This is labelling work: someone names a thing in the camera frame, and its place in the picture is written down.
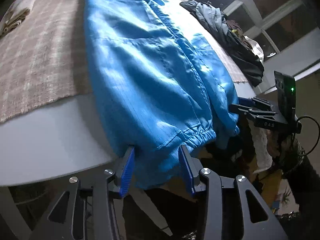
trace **metal screw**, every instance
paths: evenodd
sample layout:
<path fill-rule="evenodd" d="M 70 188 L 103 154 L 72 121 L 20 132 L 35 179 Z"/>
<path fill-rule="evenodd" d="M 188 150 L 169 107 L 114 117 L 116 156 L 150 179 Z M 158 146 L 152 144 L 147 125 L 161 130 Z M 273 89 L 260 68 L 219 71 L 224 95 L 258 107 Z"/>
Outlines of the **metal screw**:
<path fill-rule="evenodd" d="M 211 170 L 208 169 L 208 168 L 203 168 L 203 169 L 201 169 L 201 173 L 202 173 L 202 174 L 209 174 L 210 172 L 211 172 Z"/>
<path fill-rule="evenodd" d="M 76 183 L 78 181 L 78 178 L 76 176 L 73 176 L 69 179 L 70 183 Z"/>
<path fill-rule="evenodd" d="M 106 175 L 111 175 L 113 173 L 113 170 L 112 169 L 106 169 L 104 170 L 104 174 Z"/>
<path fill-rule="evenodd" d="M 238 175 L 238 176 L 237 176 L 237 180 L 238 180 L 239 182 L 244 182 L 244 181 L 247 180 L 247 178 L 246 178 L 245 176 L 243 176 L 243 175 Z"/>

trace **plaid cloth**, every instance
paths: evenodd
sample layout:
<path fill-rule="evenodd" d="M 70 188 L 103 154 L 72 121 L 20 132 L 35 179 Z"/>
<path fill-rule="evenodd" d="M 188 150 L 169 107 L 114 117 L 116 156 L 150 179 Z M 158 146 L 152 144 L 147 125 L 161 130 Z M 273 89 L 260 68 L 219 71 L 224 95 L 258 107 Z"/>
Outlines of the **plaid cloth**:
<path fill-rule="evenodd" d="M 36 0 L 20 26 L 0 39 L 0 123 L 60 98 L 90 93 L 84 0 Z M 223 48 L 210 45 L 234 82 L 247 82 Z"/>

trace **folded towel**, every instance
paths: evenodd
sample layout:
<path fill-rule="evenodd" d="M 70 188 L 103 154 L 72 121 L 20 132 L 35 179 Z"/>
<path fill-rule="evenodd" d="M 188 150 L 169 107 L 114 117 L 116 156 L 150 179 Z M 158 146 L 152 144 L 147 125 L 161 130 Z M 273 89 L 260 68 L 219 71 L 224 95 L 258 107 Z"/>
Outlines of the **folded towel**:
<path fill-rule="evenodd" d="M 15 0 L 0 22 L 0 37 L 6 35 L 30 14 L 36 0 Z"/>

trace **black cable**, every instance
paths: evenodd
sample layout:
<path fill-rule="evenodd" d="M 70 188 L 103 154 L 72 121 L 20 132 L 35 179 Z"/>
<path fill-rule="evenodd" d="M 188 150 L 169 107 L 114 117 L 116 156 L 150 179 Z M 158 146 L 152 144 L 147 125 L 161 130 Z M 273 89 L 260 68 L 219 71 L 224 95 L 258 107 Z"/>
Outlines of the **black cable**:
<path fill-rule="evenodd" d="M 303 153 L 303 154 L 299 154 L 299 156 L 307 156 L 309 153 L 311 153 L 315 148 L 316 146 L 318 145 L 318 142 L 319 142 L 319 139 L 320 139 L 320 124 L 317 122 L 316 119 L 314 119 L 313 117 L 309 116 L 309 115 L 303 115 L 303 116 L 300 116 L 298 119 L 297 119 L 297 123 L 301 120 L 301 119 L 304 119 L 304 118 L 308 118 L 308 119 L 311 119 L 313 120 L 317 126 L 318 126 L 318 139 L 317 139 L 317 142 L 316 144 L 312 147 L 312 149 L 310 151 L 308 151 L 307 153 Z M 291 140 L 291 148 L 293 148 L 293 142 L 294 142 L 294 139 L 296 138 L 296 133 L 294 132 L 293 136 L 292 136 L 292 140 Z"/>

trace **blue jacket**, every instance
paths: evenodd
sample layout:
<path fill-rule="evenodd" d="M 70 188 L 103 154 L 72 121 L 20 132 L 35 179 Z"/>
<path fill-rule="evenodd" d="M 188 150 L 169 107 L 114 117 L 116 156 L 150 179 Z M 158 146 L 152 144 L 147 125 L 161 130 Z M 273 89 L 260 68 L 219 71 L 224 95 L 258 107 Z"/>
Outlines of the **blue jacket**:
<path fill-rule="evenodd" d="M 237 94 L 223 63 L 184 9 L 167 0 L 85 0 L 84 28 L 97 110 L 119 156 L 137 149 L 137 184 L 178 175 L 190 151 L 238 134 Z"/>

